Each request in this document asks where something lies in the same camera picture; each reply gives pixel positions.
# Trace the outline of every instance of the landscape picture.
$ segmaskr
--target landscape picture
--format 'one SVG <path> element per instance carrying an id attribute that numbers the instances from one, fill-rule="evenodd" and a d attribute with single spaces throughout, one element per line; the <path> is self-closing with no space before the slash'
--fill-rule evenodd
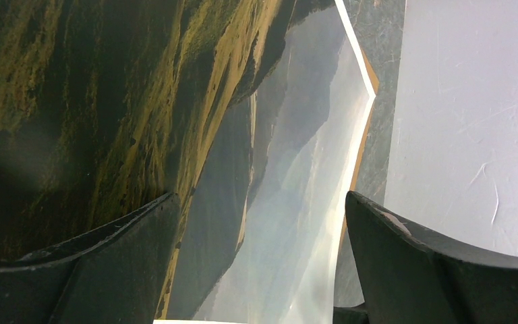
<path id="1" fill-rule="evenodd" d="M 334 0 L 0 1 L 0 260 L 174 192 L 154 317 L 295 319 L 334 274 L 362 73 Z"/>

